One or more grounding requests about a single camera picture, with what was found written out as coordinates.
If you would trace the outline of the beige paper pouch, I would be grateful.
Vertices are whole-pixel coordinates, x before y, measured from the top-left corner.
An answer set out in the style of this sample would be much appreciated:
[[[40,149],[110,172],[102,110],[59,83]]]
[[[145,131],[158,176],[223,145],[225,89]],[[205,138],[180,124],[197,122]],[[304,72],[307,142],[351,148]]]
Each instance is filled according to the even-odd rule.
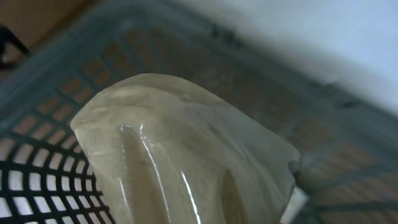
[[[208,90],[145,73],[70,124],[117,223],[279,223],[300,154]]]

